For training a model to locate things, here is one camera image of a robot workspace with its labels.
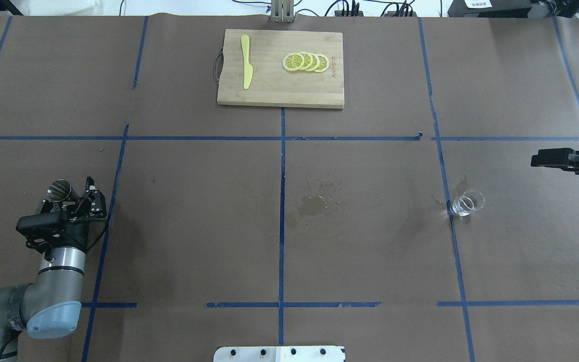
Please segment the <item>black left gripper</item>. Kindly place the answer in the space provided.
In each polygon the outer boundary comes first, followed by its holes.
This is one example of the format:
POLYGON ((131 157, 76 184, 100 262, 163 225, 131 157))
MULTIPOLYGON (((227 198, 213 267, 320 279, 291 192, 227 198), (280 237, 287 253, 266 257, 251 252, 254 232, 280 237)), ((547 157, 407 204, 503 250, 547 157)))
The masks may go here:
POLYGON ((85 188, 79 202, 74 198, 64 200, 41 200, 37 215, 51 212, 65 212, 69 215, 69 224, 50 237, 36 239, 35 249, 38 252, 49 252, 58 247, 73 247, 83 252, 89 252, 94 243, 89 243, 89 225, 94 218, 106 219, 108 209, 106 197, 96 186, 91 176, 85 181, 85 188))

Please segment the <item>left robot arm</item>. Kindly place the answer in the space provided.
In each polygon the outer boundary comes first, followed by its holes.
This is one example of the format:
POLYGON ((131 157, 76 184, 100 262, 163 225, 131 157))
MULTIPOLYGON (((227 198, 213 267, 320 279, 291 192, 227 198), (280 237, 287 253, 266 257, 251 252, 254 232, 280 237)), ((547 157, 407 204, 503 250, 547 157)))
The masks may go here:
POLYGON ((89 239, 90 224, 109 227, 103 192, 88 176, 77 194, 65 179, 54 181, 34 214, 22 216, 16 231, 41 255, 34 283, 0 287, 0 361, 18 360, 18 338, 56 339, 72 334, 82 309, 87 253, 101 240, 89 239))

